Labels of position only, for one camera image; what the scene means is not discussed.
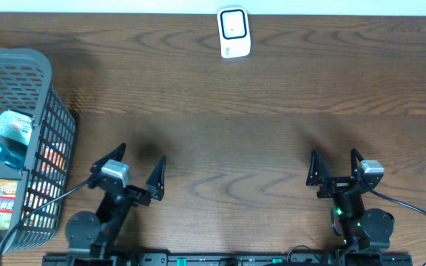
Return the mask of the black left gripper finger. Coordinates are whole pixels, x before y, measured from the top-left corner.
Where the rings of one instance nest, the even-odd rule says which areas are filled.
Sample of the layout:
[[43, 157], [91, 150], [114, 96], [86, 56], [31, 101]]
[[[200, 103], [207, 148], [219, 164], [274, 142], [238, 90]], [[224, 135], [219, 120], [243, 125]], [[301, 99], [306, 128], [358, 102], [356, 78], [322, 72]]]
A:
[[149, 179], [146, 181], [150, 197], [157, 201], [161, 201], [164, 196], [165, 170], [166, 157], [162, 156], [153, 172], [150, 174]]
[[97, 160], [91, 167], [90, 172], [91, 173], [100, 172], [102, 166], [104, 166], [109, 160], [114, 160], [118, 162], [122, 161], [125, 151], [126, 151], [126, 144], [121, 143], [113, 151], [103, 156], [100, 160]]

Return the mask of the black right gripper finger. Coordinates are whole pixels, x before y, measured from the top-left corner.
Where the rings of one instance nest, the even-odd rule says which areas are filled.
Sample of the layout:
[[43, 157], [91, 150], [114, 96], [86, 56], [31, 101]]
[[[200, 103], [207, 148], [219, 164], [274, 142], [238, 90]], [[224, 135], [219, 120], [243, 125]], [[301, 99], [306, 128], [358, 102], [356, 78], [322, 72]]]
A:
[[358, 152], [357, 149], [351, 149], [351, 176], [355, 180], [362, 178], [362, 164], [364, 157]]
[[329, 178], [330, 174], [325, 161], [320, 153], [314, 149], [311, 152], [311, 164], [306, 179], [306, 185], [320, 186], [325, 184]]

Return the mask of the green wet wipes pack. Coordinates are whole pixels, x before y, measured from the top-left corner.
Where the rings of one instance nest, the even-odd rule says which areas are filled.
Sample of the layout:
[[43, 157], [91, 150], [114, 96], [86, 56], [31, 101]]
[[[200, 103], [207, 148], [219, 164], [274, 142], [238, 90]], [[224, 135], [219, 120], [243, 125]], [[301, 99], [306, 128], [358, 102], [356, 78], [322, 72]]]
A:
[[29, 146], [33, 119], [12, 110], [0, 114], [0, 136], [9, 138], [25, 146]]

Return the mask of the orange snack packet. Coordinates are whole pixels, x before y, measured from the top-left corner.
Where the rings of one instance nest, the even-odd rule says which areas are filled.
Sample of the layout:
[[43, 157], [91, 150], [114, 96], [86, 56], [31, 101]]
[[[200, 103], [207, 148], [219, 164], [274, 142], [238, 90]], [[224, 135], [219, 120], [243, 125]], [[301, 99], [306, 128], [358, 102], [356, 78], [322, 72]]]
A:
[[54, 149], [49, 146], [44, 147], [44, 159], [48, 161], [42, 161], [41, 173], [52, 174], [55, 171], [65, 171], [67, 168], [67, 161], [64, 159], [66, 153], [65, 143], [53, 143]]

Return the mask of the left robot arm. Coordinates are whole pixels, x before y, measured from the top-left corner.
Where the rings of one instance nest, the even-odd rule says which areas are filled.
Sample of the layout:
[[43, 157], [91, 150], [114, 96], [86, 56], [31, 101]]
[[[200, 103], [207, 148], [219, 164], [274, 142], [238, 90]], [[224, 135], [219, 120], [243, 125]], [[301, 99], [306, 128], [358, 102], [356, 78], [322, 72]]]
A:
[[80, 211], [67, 223], [69, 265], [136, 265], [136, 255], [115, 245], [132, 208], [148, 206], [164, 196], [166, 158], [162, 157], [146, 181], [145, 188], [131, 184], [129, 166], [122, 162], [126, 144], [96, 161], [87, 187], [100, 188], [104, 197], [95, 213]]

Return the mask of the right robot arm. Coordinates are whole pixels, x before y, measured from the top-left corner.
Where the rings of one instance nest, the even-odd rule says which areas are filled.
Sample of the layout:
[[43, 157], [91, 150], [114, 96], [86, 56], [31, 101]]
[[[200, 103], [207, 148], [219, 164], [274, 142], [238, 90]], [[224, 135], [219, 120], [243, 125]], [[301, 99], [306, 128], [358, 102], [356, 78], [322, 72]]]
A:
[[317, 186], [319, 198], [331, 198], [332, 225], [343, 237], [344, 246], [331, 255], [334, 265], [382, 264], [382, 252], [390, 247], [393, 216], [379, 208], [367, 209], [362, 195], [374, 189], [384, 176], [384, 167], [376, 160], [366, 160], [351, 150], [351, 174], [332, 177], [317, 150], [311, 152], [307, 186]]

